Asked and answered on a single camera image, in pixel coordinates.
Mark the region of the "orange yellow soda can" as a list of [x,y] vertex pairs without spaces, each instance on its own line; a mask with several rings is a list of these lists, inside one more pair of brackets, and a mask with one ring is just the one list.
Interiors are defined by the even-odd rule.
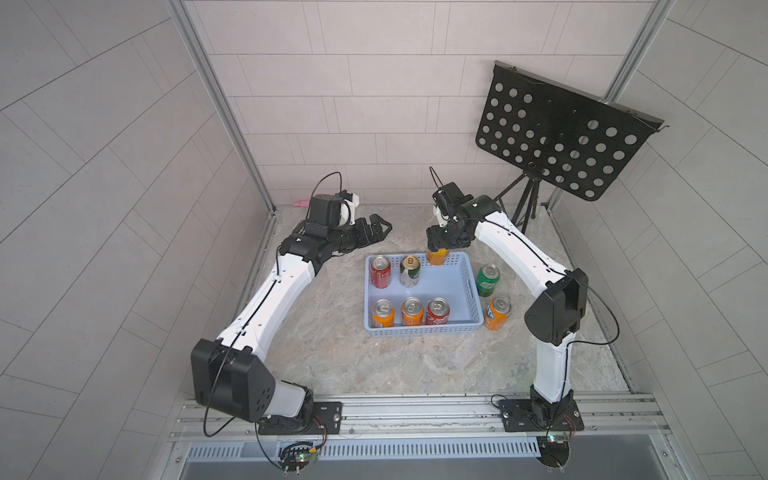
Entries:
[[434,266],[441,266],[445,263],[450,251],[444,248],[436,251],[428,250],[426,253],[426,259],[429,264]]

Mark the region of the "green Sprite can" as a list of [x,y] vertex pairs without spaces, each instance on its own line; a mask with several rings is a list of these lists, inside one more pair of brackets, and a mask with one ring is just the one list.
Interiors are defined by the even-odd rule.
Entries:
[[489,297],[500,280],[500,270],[494,264],[483,265],[477,273],[475,284],[480,297]]

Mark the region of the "orange Fanta can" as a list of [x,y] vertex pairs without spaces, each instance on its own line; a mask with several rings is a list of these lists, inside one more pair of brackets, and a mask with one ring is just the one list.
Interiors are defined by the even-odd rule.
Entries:
[[491,299],[484,314],[484,326],[492,331],[500,330],[509,318],[510,311],[508,298],[500,296]]

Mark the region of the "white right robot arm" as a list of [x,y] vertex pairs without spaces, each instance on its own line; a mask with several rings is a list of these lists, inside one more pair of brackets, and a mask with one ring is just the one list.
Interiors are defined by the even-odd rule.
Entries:
[[535,376],[523,415],[549,442],[559,441],[558,430],[576,433],[580,427],[570,383],[571,347],[582,342],[578,330],[587,297],[596,293],[588,276],[545,254],[490,197],[465,195],[451,183],[432,198],[437,223],[426,230],[429,250],[466,248],[478,240],[513,269],[534,297],[524,322],[536,339]]

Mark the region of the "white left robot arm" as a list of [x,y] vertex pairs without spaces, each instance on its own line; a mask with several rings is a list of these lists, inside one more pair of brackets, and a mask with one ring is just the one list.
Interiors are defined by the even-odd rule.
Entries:
[[276,250],[275,263],[244,310],[216,339],[191,351],[198,405],[250,423],[278,424],[290,432],[312,423],[312,390],[278,381],[264,364],[269,346],[301,292],[330,259],[386,239],[392,224],[370,218],[296,225]]

